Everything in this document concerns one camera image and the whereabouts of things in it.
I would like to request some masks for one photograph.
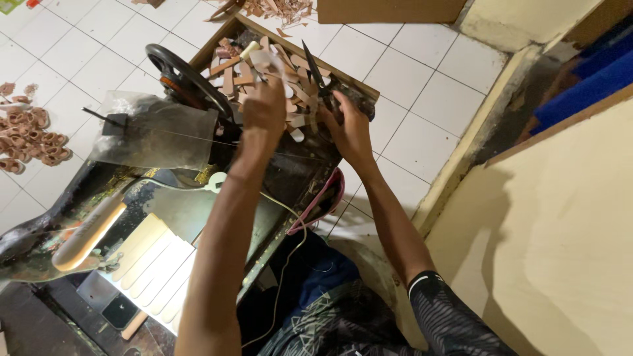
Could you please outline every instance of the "white tile floor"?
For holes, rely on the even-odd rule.
[[[167,0],[157,10],[130,0],[44,0],[0,14],[0,83],[16,93],[39,85],[35,103],[49,110],[54,130],[70,136],[75,156],[58,167],[26,164],[22,175],[0,173],[0,234],[56,201],[88,157],[99,122],[76,108],[98,109],[107,90],[161,94],[158,71],[143,47],[160,43],[190,60],[221,24],[202,22],[217,1]],[[280,20],[251,17],[275,31]],[[411,217],[506,58],[443,25],[372,23],[285,29],[313,54],[381,92],[370,126],[374,158]],[[317,231],[380,250],[365,188],[343,161],[346,192]]]

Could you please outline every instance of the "person's left hand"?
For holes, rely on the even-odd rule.
[[[241,146],[245,152],[263,153],[270,159],[285,129],[284,85],[278,78],[257,88],[244,103]]]

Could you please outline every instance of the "person's arm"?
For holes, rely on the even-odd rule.
[[[434,355],[516,355],[463,303],[435,272],[429,249],[404,213],[373,160],[369,119],[335,92],[345,122],[339,126],[321,108],[320,116],[341,155],[356,170],[372,206],[378,237],[387,258],[406,285],[420,330]]]
[[[281,81],[258,84],[244,103],[244,132],[237,156],[200,236],[176,355],[242,353],[235,301],[264,172],[284,128]]]
[[[376,231],[387,258],[405,283],[423,270],[435,270],[424,240],[409,221],[373,160],[369,119],[345,95],[340,92],[334,92],[334,95],[341,103],[345,123],[339,126],[325,108],[321,108],[320,117],[330,129],[341,155],[365,185]]]

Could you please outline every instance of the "electrical cord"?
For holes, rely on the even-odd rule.
[[[169,184],[165,184],[163,182],[157,181],[156,179],[151,178],[151,177],[138,177],[138,178],[134,179],[132,182],[130,182],[127,186],[125,186],[125,188],[123,189],[123,194],[125,194],[134,185],[136,185],[136,184],[138,184],[140,182],[144,182],[144,181],[152,182],[153,184],[155,184],[157,186],[161,186],[161,187],[164,187],[164,188],[173,189],[173,190],[177,190],[177,191],[205,191],[205,190],[207,190],[206,186],[200,187],[200,188],[179,188],[179,187],[171,186]],[[306,223],[303,221],[303,219],[301,218],[301,216],[298,213],[296,213],[292,208],[290,208],[286,204],[283,204],[281,201],[276,200],[275,198],[271,197],[270,195],[267,195],[264,192],[260,192],[260,194],[265,196],[266,198],[268,198],[270,201],[272,201],[272,202],[284,207],[286,210],[291,212],[295,217],[297,217],[298,221],[301,223],[301,227],[303,228],[303,240],[301,240],[301,242],[297,246],[295,246],[292,249],[292,251],[290,251],[290,253],[288,254],[288,257],[285,260],[285,265],[283,266],[283,268],[281,268],[281,276],[279,278],[279,287],[277,287],[277,296],[275,297],[275,306],[273,307],[273,322],[272,322],[272,325],[270,326],[270,329],[268,329],[268,331],[264,335],[261,335],[260,337],[255,338],[255,339],[243,344],[242,348],[247,347],[248,345],[254,343],[255,341],[259,341],[259,340],[265,338],[268,334],[270,334],[271,331],[273,331],[273,328],[275,327],[275,321],[277,320],[277,303],[279,302],[279,293],[281,292],[281,285],[284,282],[285,268],[288,267],[288,264],[290,263],[290,257],[292,256],[292,254],[296,250],[298,250],[299,247],[301,247],[306,242],[306,240],[308,239],[308,228],[306,227]]]
[[[270,329],[268,329],[268,331],[260,336],[259,338],[255,338],[245,344],[242,345],[242,348],[247,347],[248,345],[254,343],[255,341],[259,341],[263,338],[265,338],[268,334],[270,334],[271,331],[273,331],[273,328],[275,327],[275,320],[277,319],[277,302],[279,302],[279,292],[281,292],[281,285],[284,282],[284,272],[285,272],[285,268],[288,267],[288,263],[290,263],[290,257],[292,256],[292,254],[299,249],[299,247],[301,247],[301,245],[303,245],[303,243],[306,242],[306,239],[308,239],[308,228],[306,227],[306,223],[303,221],[303,219],[299,216],[299,214],[297,214],[293,209],[289,208],[287,205],[283,204],[281,201],[278,201],[274,198],[272,198],[269,195],[266,195],[262,192],[260,192],[261,195],[265,196],[266,198],[274,201],[275,203],[281,205],[282,207],[284,207],[286,210],[288,210],[289,212],[291,212],[292,214],[294,214],[294,216],[297,217],[297,219],[299,220],[299,222],[301,223],[301,226],[303,227],[303,240],[301,240],[301,242],[295,246],[295,248],[292,249],[292,251],[290,251],[290,253],[288,254],[288,257],[285,260],[285,265],[283,266],[283,268],[281,268],[281,276],[279,277],[279,287],[277,287],[277,296],[275,297],[275,306],[273,307],[273,322],[272,325],[270,326]]]

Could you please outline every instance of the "sewing machine handwheel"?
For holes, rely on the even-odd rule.
[[[193,84],[200,89],[207,98],[211,99],[221,116],[229,118],[232,121],[233,110],[227,101],[227,97],[213,87],[200,73],[193,70],[182,58],[158,44],[148,44],[145,46],[145,53],[147,53],[149,60],[151,60],[161,72],[160,81],[163,86],[179,93],[191,106],[205,110],[206,108],[203,108],[202,106],[204,105],[201,103],[203,99],[196,97],[193,93],[182,87],[183,84]]]

